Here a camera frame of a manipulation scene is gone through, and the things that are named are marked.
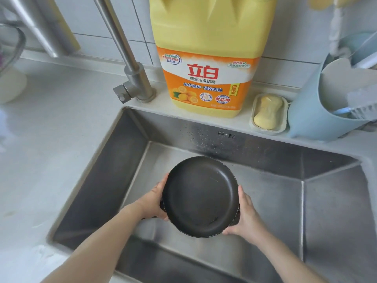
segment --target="bar of soap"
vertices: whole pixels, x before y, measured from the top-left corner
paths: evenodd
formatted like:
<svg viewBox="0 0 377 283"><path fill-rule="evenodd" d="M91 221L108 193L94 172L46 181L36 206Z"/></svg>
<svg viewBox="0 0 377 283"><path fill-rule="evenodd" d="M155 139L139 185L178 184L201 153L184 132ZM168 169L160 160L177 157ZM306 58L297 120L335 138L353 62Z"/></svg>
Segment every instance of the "bar of soap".
<svg viewBox="0 0 377 283"><path fill-rule="evenodd" d="M262 129L275 129L279 125L277 112L282 105L283 100L279 96L270 94L263 96L260 110L254 117L254 123Z"/></svg>

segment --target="yellow jug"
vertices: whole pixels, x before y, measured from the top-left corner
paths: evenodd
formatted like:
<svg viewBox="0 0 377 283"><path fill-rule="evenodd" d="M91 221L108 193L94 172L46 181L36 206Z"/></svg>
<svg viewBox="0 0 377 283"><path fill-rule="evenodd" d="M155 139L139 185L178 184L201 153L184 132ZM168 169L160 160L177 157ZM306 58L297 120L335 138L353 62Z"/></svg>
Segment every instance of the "yellow jug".
<svg viewBox="0 0 377 283"><path fill-rule="evenodd" d="M276 0L150 0L170 97L191 112L234 117L270 32Z"/></svg>

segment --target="product label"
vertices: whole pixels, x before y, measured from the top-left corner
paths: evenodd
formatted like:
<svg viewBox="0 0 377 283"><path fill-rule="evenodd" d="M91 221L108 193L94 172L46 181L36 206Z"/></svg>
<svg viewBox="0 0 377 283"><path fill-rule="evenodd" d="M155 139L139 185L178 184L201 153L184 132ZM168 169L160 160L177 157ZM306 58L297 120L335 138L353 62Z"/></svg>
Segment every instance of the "product label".
<svg viewBox="0 0 377 283"><path fill-rule="evenodd" d="M240 110L259 58L229 58L157 47L172 99L209 108Z"/></svg>

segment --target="kitchen sink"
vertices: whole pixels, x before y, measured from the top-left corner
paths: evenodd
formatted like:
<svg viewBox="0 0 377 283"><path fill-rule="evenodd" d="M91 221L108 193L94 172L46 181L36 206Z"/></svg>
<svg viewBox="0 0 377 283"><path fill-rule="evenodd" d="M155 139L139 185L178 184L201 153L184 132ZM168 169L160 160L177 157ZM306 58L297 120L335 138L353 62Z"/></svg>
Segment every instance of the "kitchen sink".
<svg viewBox="0 0 377 283"><path fill-rule="evenodd" d="M197 155L227 165L269 230L330 282L375 283L375 222L358 160L130 108L67 202L51 244L77 248L164 173ZM242 238L193 238L160 219L139 223L116 270L143 283L281 282Z"/></svg>

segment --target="soap dish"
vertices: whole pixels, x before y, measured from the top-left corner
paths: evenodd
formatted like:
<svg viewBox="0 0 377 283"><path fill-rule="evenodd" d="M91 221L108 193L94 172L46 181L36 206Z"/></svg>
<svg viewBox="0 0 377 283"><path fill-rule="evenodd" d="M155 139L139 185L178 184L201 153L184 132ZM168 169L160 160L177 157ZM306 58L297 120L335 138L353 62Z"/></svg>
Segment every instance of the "soap dish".
<svg viewBox="0 0 377 283"><path fill-rule="evenodd" d="M281 132L283 132L286 129L286 119L287 119L287 114L288 114L288 102L284 97L281 97L279 95L273 94L274 96L280 97L283 101L283 105L279 108L277 111L277 121L280 123L275 129L273 130L268 130L268 129L263 129L260 128L258 125L254 123L254 117L255 115L258 114L260 108L261 108L261 98L266 95L271 95L271 93L261 93L258 94L253 103L253 108L252 108L252 116L249 121L250 127L260 133L264 133L267 135L276 135Z"/></svg>

